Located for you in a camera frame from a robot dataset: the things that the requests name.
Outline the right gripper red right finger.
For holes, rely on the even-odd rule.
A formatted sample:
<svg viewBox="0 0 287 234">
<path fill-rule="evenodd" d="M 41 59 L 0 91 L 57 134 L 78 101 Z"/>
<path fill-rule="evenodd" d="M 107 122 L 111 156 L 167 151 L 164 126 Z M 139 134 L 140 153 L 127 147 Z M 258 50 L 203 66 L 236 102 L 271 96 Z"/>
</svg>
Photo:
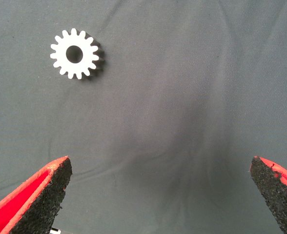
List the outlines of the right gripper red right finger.
<svg viewBox="0 0 287 234">
<path fill-rule="evenodd" d="M 287 169 L 254 156 L 250 174 L 283 233 L 287 234 Z"/>
</svg>

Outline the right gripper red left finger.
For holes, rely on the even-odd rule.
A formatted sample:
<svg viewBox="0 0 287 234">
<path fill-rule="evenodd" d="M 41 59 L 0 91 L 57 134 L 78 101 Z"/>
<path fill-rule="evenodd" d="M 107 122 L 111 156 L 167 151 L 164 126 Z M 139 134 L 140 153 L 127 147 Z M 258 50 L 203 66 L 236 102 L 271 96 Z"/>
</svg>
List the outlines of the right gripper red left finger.
<svg viewBox="0 0 287 234">
<path fill-rule="evenodd" d="M 57 158 L 0 201 L 0 234 L 48 234 L 72 176 L 68 156 Z"/>
</svg>

